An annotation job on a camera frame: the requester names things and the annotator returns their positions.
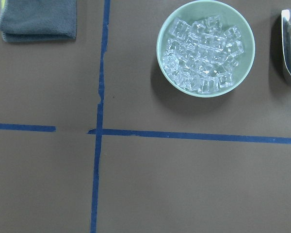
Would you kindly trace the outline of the grey folded cloth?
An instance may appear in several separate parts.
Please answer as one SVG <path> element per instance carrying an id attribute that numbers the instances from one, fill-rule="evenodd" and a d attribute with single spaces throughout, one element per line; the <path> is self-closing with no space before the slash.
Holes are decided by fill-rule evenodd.
<path id="1" fill-rule="evenodd" d="M 75 39 L 75 0 L 1 0 L 0 31 L 4 42 Z"/>

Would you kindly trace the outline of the green bowl of ice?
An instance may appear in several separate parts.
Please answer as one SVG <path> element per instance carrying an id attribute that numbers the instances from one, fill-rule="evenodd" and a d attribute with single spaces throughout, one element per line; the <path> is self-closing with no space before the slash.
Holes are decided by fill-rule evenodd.
<path id="1" fill-rule="evenodd" d="M 196 0 L 163 23 L 156 54 L 163 75 L 176 89 L 212 98 L 245 80 L 255 58 L 255 40 L 236 9 L 215 0 Z"/>

